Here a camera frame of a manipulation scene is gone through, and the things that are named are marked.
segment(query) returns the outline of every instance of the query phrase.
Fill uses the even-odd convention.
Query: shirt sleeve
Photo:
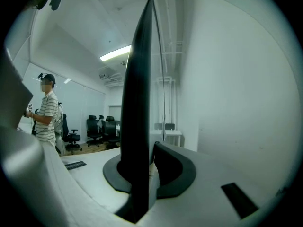
[[[54,117],[57,105],[58,101],[54,97],[49,97],[46,103],[44,115]]]

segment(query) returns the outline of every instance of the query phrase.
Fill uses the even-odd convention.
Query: person
[[[31,111],[27,116],[36,120],[36,137],[44,145],[56,146],[56,138],[53,123],[58,113],[58,99],[53,92],[56,84],[55,77],[47,74],[41,78],[41,90],[45,93],[38,114]]]

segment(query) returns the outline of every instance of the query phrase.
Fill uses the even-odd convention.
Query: backpack
[[[55,132],[60,134],[62,133],[62,123],[63,123],[63,106],[61,103],[58,103],[58,113],[55,121],[53,122],[53,128]]]

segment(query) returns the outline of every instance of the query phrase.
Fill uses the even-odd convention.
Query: floor
[[[82,148],[82,150],[77,149],[77,148],[74,148],[73,152],[71,150],[67,150],[66,156],[100,152],[100,151],[108,150],[109,147],[107,148],[107,146],[108,146],[107,142],[104,142],[103,144],[99,144],[99,147],[96,145],[90,145],[90,147],[88,147],[88,144],[84,143],[84,144],[80,144],[80,147]]]

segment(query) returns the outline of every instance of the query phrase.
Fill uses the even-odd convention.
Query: black keyboard
[[[81,166],[85,166],[85,165],[86,165],[86,163],[84,163],[83,161],[78,161],[78,162],[66,164],[65,167],[67,170],[72,170],[72,169],[75,169],[75,168],[78,168]]]

